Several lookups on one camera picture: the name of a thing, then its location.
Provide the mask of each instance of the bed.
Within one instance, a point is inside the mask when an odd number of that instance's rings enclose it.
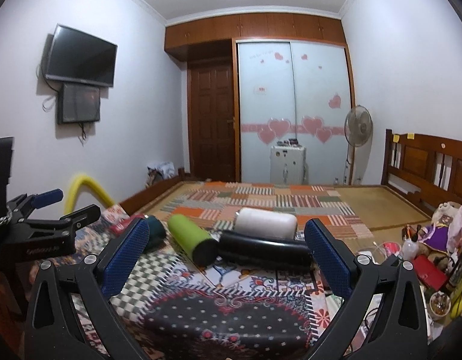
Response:
[[[78,253],[56,263],[98,253],[112,237],[109,227],[134,212],[155,215],[164,224],[172,214],[184,214],[217,239],[222,230],[232,229],[235,212],[248,206],[295,214],[298,239],[306,221],[319,218],[355,252],[376,240],[398,240],[404,224],[429,222],[439,203],[462,203],[462,142],[396,136],[387,130],[380,186],[274,186],[188,178],[180,170],[174,179],[107,209],[77,236]],[[293,359],[330,322],[325,289],[319,271],[266,271],[220,261],[197,267],[169,236],[162,248],[139,258],[111,303],[151,359]],[[81,300],[73,300],[91,345],[105,353]]]

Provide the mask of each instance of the blue grip pad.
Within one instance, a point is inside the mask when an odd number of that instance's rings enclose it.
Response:
[[[352,292],[350,271],[313,220],[306,223],[305,241],[333,294],[348,299]]]
[[[31,202],[31,205],[35,209],[40,209],[43,207],[50,206],[54,203],[58,203],[62,200],[64,194],[61,190],[52,190],[48,192],[41,193],[40,195],[36,195]]]
[[[126,235],[126,239],[104,268],[101,291],[105,298],[109,299],[121,293],[148,240],[149,227],[141,219]]]

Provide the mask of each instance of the black cylinder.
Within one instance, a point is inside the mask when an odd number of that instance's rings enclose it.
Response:
[[[313,258],[304,241],[258,238],[224,230],[218,244],[222,259],[265,269],[309,270]]]

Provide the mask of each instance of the wooden headboard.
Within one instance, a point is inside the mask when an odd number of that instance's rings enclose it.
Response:
[[[390,185],[391,175],[413,184],[419,191],[406,193]],[[398,138],[386,130],[381,184],[429,214],[443,202],[461,204],[462,142],[420,134],[403,134]]]

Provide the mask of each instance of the small monitor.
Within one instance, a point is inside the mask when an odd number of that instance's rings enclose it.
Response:
[[[98,87],[64,83],[57,95],[57,124],[98,122],[100,107]]]

